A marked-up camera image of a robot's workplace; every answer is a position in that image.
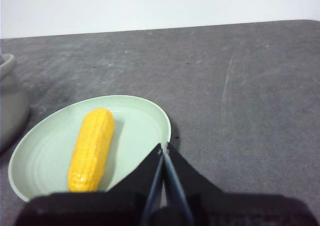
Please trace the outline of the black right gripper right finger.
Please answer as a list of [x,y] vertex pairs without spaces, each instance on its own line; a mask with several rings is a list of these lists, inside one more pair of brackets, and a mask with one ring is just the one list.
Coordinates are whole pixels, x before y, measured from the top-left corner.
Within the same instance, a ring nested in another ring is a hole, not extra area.
[[279,194],[225,192],[171,145],[163,153],[170,194],[193,225],[316,225],[301,200]]

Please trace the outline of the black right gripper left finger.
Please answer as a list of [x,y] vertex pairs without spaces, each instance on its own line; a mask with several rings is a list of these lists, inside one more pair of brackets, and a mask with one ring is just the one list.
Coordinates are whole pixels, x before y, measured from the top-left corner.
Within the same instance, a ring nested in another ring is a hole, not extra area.
[[129,175],[108,191],[60,192],[38,196],[18,215],[16,225],[139,225],[152,203],[161,174],[156,145]]

